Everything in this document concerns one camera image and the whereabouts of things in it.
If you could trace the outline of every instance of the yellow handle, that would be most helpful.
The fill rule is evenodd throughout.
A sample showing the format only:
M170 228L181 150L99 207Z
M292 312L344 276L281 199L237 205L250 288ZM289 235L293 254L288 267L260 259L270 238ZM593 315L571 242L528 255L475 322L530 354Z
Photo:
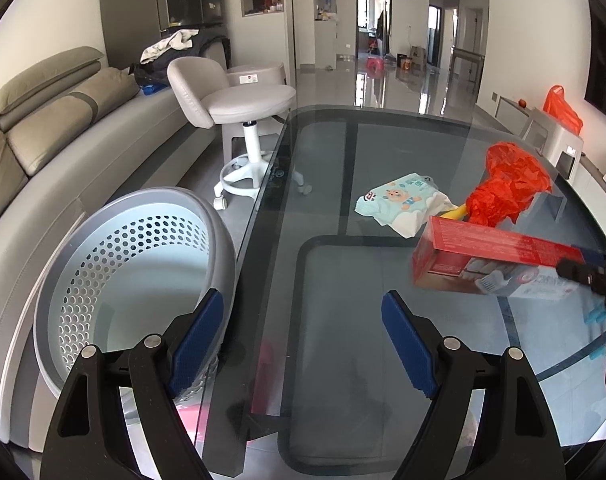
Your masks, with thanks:
M454 209L454 211L448 211L442 214L441 218L449 218L450 220L462 220L467 215L467 206L463 204L461 207Z

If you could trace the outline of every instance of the cartoon bear print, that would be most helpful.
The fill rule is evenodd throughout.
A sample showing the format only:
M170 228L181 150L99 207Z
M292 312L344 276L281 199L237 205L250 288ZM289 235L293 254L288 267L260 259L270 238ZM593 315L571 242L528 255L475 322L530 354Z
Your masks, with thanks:
M422 200L420 196L410 196L405 190L402 189L386 189L384 199L398 203L402 202L401 209L407 211L411 205Z

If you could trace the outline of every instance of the label sticker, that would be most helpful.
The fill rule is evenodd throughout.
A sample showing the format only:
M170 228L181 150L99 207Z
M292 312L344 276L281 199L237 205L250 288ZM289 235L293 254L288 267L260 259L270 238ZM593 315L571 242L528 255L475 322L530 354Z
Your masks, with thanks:
M241 82L241 85L244 85L247 83L257 83L259 81L259 75L258 74L241 75L241 76L239 76L238 79Z

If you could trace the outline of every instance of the black table frame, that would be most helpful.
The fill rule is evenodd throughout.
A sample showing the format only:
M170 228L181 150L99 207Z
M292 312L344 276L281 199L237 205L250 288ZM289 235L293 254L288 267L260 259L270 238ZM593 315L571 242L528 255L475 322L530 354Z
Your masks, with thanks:
M276 248L284 216L281 209L283 200L288 195L291 185L292 156L296 146L298 132L315 122L341 122L345 124L345 150L343 163L342 194L340 202L339 229L336 235L314 237L305 242L298 253L296 274L294 278L294 297L292 299L292 316L288 339L288 356L282 393L280 416L257 415L251 413L254 386L259 361L260 340L265 321L269 295L272 285L273 267ZM294 389L294 367L300 329L300 302L302 300L302 276L308 252L315 246L322 245L358 245L358 246L392 246L413 247L417 238L404 240L399 237L363 237L347 235L348 218L352 208L352 182L356 160L358 126L376 124L384 126L407 127L409 122L422 130L448 133L456 136L467 136L470 128L475 128L482 135L487 131L496 141L497 132L460 121L446 120L433 116L422 116L404 112L386 110L363 110L353 107L306 107L296 110L289 118L276 146L270 174L265 178L257 203L260 207L254 216L254 222L248 227L245 254L252 255L251 266L241 266L236 287L234 306L225 333L225 339L219 354L219 365L212 389L209 407L208 425L203 448L203 460L212 472L234 477L243 471L246 443L254 438L278 433L278 450L283 460L293 469L311 475L345 476L366 474L370 472L390 471L394 464L373 463L350 466L310 466L295 460L289 454L289 411ZM514 142L528 152L532 148L517 137L499 132L505 140ZM546 161L545 165L555 184L565 196L573 196L575 202L584 208L587 216L589 210L571 186ZM596 221L593 232L602 247L606 249L606 238ZM518 331L514 323L512 310L507 298L498 301L510 345L519 346ZM563 361L536 375L539 381L562 372L573 364L587 357L592 351L606 342L606 332L599 338L567 357Z

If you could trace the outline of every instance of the red box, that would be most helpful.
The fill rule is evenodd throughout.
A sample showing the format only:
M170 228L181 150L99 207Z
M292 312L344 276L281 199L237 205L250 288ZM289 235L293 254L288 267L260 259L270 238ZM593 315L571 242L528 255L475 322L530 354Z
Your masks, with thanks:
M562 258L584 263L575 247L432 216L412 256L414 285L558 300L578 286L556 274Z

